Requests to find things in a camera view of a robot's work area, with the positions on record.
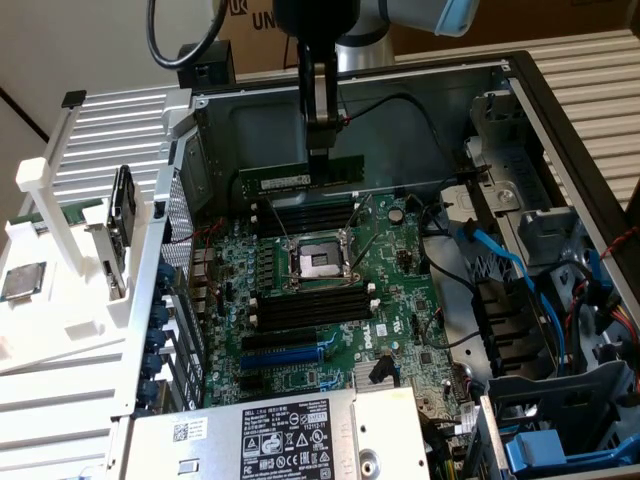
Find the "wall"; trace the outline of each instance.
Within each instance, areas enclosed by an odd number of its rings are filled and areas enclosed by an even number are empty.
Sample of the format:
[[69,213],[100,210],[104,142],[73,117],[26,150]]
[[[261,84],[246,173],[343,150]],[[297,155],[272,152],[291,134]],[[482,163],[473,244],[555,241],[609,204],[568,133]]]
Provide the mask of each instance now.
[[[0,85],[44,129],[53,130],[69,90],[90,93],[177,83],[151,59],[146,0],[5,0],[0,15]],[[200,39],[209,26],[209,0],[158,0],[161,51]],[[22,197],[13,188],[20,160],[43,142],[0,100],[0,251],[4,218]]]

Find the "barcode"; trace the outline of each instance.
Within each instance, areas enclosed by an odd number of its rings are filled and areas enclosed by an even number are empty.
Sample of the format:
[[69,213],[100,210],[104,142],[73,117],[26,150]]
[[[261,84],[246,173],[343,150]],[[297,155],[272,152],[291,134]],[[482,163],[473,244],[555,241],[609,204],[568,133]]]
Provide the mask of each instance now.
[[173,426],[173,441],[174,442],[182,442],[189,437],[189,424],[188,423],[178,423]]

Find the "power supply label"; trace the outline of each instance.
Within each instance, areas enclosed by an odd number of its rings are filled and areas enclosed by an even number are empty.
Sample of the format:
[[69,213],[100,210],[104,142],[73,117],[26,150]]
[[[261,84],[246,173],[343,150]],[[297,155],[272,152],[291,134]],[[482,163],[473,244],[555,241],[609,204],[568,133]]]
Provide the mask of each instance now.
[[329,400],[242,412],[241,480],[332,480]]

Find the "green circuit board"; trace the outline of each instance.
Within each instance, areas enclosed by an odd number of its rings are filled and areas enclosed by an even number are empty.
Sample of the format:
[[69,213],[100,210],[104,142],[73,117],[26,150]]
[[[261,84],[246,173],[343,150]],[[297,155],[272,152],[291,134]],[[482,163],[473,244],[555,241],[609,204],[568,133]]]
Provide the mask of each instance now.
[[[240,220],[228,225],[225,232],[210,243],[206,257],[217,258],[222,264],[212,275],[222,284],[230,282],[234,293],[231,301],[225,300],[222,316],[217,314],[213,295],[208,293],[202,301],[205,303],[203,331],[209,354],[205,407],[301,390],[353,388],[357,364],[372,362],[374,365],[381,355],[391,354],[399,368],[401,385],[413,387],[419,406],[428,416],[453,417],[459,413],[454,395],[443,394],[443,381],[452,379],[447,350],[425,346],[414,335],[416,321],[424,331],[424,324],[438,308],[431,276],[418,273],[417,215],[406,213],[402,224],[393,225],[388,218],[389,210],[404,209],[404,200],[394,199],[393,195],[377,195],[370,202],[375,202],[375,206],[363,208],[359,225],[353,228],[352,247],[355,256],[375,232],[379,232],[355,271],[361,279],[375,284],[374,297],[380,300],[380,306],[368,320],[318,327],[319,340],[334,338],[326,348],[322,363],[259,371],[240,369],[240,358],[245,354],[241,340],[255,334],[249,322],[248,303],[251,290],[261,291],[258,275],[262,251],[271,252],[274,266],[270,290],[263,293],[267,296],[296,294],[291,292],[286,277],[289,261],[286,238],[258,239],[249,221]],[[202,253],[204,239],[196,247]],[[399,264],[398,252],[412,257],[410,267]],[[313,283],[314,288],[330,288],[336,284],[331,280]],[[438,343],[446,341],[435,322],[426,335]],[[261,375],[262,390],[245,392],[239,388],[238,377],[251,373]]]

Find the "motherboard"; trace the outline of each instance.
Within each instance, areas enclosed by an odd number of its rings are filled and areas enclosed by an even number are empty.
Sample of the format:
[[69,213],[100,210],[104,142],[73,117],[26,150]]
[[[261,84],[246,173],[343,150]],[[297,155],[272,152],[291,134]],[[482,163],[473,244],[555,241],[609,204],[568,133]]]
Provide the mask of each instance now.
[[[446,336],[439,322],[425,328],[439,305],[420,265],[418,213],[391,194],[347,203],[348,228],[343,215],[309,232],[286,209],[271,225],[267,210],[199,226],[192,297],[208,348],[205,407],[395,384],[413,387],[429,417],[459,414],[464,374],[448,350],[428,345]],[[332,218],[316,213],[316,224]],[[382,358],[395,372],[375,384]]]

